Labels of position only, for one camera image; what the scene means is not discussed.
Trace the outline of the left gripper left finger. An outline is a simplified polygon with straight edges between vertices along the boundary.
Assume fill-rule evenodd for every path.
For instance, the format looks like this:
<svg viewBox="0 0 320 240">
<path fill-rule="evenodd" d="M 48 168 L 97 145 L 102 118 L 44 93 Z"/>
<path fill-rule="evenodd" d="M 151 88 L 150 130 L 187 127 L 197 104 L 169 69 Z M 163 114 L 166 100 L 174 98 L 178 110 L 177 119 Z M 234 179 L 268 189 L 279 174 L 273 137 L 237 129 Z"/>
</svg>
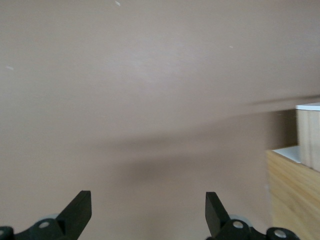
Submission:
<svg viewBox="0 0 320 240">
<path fill-rule="evenodd" d="M 45 218 L 14 235 L 16 240 L 77 240 L 92 216 L 89 190 L 80 191 L 56 218 Z"/>
</svg>

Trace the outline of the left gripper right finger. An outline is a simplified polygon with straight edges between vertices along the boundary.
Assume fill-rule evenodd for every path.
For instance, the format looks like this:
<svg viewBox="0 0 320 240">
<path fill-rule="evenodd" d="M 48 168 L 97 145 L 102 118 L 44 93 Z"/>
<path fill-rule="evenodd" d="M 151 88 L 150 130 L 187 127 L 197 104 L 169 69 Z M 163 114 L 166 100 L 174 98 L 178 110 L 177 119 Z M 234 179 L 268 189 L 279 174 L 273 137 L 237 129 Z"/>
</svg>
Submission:
<svg viewBox="0 0 320 240">
<path fill-rule="evenodd" d="M 205 195 L 205 220 L 210 232 L 208 240 L 264 240 L 265 235 L 241 219 L 232 219 L 218 195 Z"/>
</svg>

